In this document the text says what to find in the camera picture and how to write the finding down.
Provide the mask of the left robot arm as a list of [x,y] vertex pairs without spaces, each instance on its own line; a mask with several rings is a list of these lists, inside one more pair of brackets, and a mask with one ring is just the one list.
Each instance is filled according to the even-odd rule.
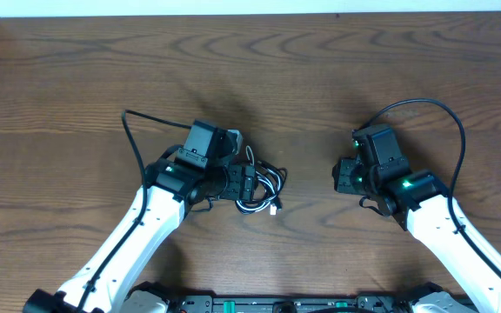
[[25,312],[118,312],[146,264],[197,203],[248,198],[253,178],[233,163],[239,130],[196,120],[183,144],[169,147],[143,169],[136,197],[82,269],[50,294],[36,290]]

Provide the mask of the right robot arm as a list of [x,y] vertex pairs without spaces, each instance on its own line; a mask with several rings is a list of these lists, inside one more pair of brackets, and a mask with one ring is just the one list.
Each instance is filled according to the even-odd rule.
[[338,193],[358,195],[393,217],[429,249],[480,312],[501,312],[501,255],[474,227],[450,188],[429,170],[414,172],[387,124],[352,133],[354,157],[332,176]]

